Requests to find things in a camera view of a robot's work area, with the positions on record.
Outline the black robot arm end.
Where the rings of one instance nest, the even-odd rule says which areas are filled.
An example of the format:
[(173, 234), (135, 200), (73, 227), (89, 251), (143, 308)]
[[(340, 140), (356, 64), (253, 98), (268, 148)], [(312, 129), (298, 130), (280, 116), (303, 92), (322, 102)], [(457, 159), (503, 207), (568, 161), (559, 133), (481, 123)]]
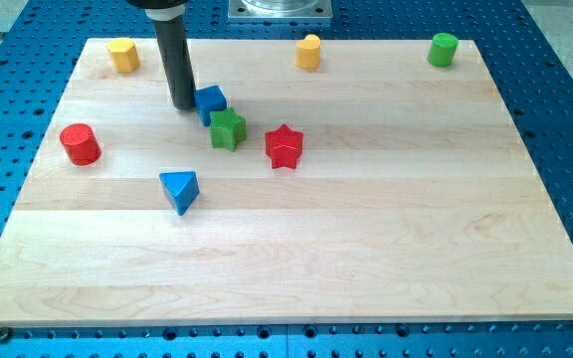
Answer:
[(188, 0), (125, 0), (128, 4), (145, 10), (169, 9), (184, 5)]

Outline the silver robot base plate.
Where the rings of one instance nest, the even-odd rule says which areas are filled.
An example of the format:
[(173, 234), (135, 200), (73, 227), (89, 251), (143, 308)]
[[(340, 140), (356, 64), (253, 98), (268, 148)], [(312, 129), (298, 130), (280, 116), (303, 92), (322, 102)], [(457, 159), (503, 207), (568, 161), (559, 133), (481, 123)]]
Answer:
[(330, 20), (331, 0), (230, 0), (228, 18), (240, 22)]

